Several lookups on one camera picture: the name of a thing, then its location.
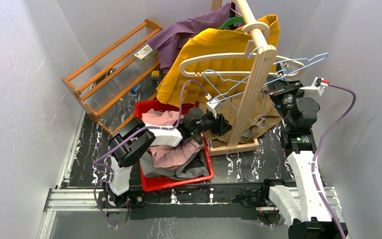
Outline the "khaki tan garment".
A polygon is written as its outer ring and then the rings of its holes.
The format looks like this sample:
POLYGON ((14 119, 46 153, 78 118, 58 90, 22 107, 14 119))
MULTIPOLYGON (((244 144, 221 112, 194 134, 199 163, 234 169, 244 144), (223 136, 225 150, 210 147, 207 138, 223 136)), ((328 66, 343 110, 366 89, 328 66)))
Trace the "khaki tan garment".
MULTIPOLYGON (((236 124, 237 110, 235 106, 239 106, 242 96, 235 96, 230 99, 231 103, 223 101, 222 108, 219 113, 223 114, 230 125, 236 124)), ((251 113, 251 119, 245 124, 244 132, 239 140, 240 144, 247 144, 254 139, 260 137, 272 127, 282 121, 281 115, 275 108, 270 97, 260 94, 257 98, 251 113)), ((232 131, 227 132, 222 136, 216 136, 210 130, 204 131, 203 135, 207 141, 210 141, 213 147, 226 146, 232 135, 232 131)))

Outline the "beige plastic hanger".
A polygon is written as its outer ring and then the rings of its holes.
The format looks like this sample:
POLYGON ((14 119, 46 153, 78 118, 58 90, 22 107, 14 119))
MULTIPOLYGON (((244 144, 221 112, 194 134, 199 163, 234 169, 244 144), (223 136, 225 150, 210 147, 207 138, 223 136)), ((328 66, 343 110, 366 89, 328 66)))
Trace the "beige plastic hanger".
POLYGON ((206 76, 249 76, 251 66, 246 66, 238 59, 244 59, 244 63, 249 63, 247 57, 256 56, 256 49, 253 40, 247 42, 244 52, 217 53, 198 56, 187 59, 179 65, 180 73, 185 77, 202 77, 204 66, 212 66, 211 71, 206 76))

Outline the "grey pleated skirt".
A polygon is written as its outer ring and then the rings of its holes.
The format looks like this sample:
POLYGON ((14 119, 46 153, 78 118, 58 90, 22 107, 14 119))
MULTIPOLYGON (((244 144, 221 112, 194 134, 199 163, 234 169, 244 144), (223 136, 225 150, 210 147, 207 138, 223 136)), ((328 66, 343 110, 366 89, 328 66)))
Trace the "grey pleated skirt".
MULTIPOLYGON (((203 149, 204 143, 200 134, 194 135, 191 140, 195 140, 201 145, 201 150, 203 149)), ((200 158, 199 152, 194 153, 185 164, 178 166, 176 169, 156 168, 154 167, 154 160, 149 148, 140 158, 140 163, 143 164, 144 175, 147 178, 165 176, 175 180, 186 180, 209 174, 205 161, 200 158)))

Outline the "pink ruffled garment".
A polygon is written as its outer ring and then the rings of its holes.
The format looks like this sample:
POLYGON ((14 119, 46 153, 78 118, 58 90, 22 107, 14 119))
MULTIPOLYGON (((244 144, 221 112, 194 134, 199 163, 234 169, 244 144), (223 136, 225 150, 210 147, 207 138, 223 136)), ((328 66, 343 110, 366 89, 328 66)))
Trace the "pink ruffled garment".
MULTIPOLYGON (((150 109, 142 114, 144 123, 157 126, 174 126, 179 119, 179 112, 164 111, 158 112, 150 109)), ((185 164, 194 153, 201 150, 201 145, 195 140, 190 140, 184 145, 171 147, 167 145, 154 146, 150 148, 156 168, 176 169, 178 166, 185 164)))

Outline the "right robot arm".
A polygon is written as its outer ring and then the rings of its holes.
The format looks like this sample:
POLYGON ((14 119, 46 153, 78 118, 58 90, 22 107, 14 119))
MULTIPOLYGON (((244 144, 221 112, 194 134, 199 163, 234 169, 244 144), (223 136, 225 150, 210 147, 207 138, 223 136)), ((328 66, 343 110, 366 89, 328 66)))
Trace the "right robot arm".
POLYGON ((320 77, 306 87, 299 80, 268 77, 267 94, 280 106, 284 123, 280 141, 293 171, 298 199, 279 179, 264 181, 260 199, 266 206, 276 206, 290 239, 345 239, 348 235, 346 224, 338 219, 326 198, 316 164, 320 146, 312 126, 320 105, 314 97, 321 96, 329 85, 320 77))

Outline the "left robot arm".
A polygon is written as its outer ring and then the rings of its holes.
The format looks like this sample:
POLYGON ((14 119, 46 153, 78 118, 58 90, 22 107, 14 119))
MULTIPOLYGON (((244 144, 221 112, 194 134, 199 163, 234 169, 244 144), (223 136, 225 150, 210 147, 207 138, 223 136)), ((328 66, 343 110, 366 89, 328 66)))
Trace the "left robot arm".
POLYGON ((223 136, 232 129, 223 114, 191 108, 158 112, 150 109, 135 117, 109 141, 111 170, 104 183, 104 199, 111 206, 128 203, 133 165, 140 164, 146 179, 165 177, 185 183, 210 175, 202 132, 223 136))

